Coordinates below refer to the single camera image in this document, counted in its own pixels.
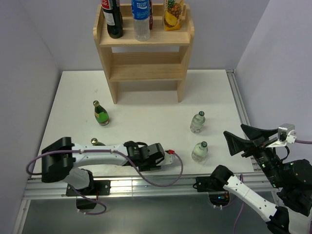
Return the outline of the blue grape juice carton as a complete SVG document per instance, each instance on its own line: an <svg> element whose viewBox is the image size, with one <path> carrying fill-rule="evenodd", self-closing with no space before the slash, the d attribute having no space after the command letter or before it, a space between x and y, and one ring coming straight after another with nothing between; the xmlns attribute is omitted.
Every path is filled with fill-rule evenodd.
<svg viewBox="0 0 312 234"><path fill-rule="evenodd" d="M149 29L153 29L153 3L149 0Z"/></svg>

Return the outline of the Pocari Sweat bottle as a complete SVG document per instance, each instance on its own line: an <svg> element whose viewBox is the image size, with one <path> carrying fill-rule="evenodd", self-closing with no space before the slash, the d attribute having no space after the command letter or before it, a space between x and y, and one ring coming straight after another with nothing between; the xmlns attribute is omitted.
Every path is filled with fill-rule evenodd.
<svg viewBox="0 0 312 234"><path fill-rule="evenodd" d="M148 0L131 0L134 35L138 41L147 41L150 38L149 6Z"/></svg>

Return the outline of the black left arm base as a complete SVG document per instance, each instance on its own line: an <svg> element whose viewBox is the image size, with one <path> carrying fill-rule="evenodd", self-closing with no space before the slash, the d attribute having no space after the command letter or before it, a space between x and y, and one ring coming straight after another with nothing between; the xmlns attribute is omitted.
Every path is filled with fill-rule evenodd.
<svg viewBox="0 0 312 234"><path fill-rule="evenodd" d="M78 190L78 192L84 196L95 196L96 199L98 199L99 196L109 195L110 188L111 188L111 181L110 180L95 180L93 182L92 187L88 187L85 189ZM66 197L76 197L76 207L78 209L83 209L85 211L91 211L96 207L95 202L88 201L85 198L77 195L75 193L75 191L70 187L70 185L67 185L65 196Z"/></svg>

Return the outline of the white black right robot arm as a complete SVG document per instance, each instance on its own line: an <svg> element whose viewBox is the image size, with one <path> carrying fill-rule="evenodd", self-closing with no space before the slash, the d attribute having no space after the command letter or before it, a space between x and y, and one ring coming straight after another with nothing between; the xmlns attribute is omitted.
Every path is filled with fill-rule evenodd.
<svg viewBox="0 0 312 234"><path fill-rule="evenodd" d="M256 211L273 234L311 233L312 166L306 159L285 162L276 154L277 147L296 143L295 126L285 123L265 130L242 124L241 129L246 139L223 133L230 155L252 156L283 204L268 202L223 165L211 174L212 189L232 192Z"/></svg>

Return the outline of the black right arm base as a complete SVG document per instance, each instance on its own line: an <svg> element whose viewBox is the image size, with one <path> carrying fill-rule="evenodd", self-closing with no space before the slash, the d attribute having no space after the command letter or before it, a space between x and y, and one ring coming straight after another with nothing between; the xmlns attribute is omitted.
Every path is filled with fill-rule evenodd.
<svg viewBox="0 0 312 234"><path fill-rule="evenodd" d="M197 190L197 192L219 192L223 191L222 184L219 180L212 176L198 176L195 178L195 183L193 184L193 188Z"/></svg>

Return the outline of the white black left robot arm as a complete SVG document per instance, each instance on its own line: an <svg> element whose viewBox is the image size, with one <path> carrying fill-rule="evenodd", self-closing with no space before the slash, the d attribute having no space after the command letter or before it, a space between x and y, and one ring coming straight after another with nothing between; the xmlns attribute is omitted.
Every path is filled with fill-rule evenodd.
<svg viewBox="0 0 312 234"><path fill-rule="evenodd" d="M41 180L44 183L64 181L84 195L94 191L93 175L88 165L133 166L140 172L159 170L173 159L161 144L147 145L128 141L115 146L83 146L62 137L42 150Z"/></svg>

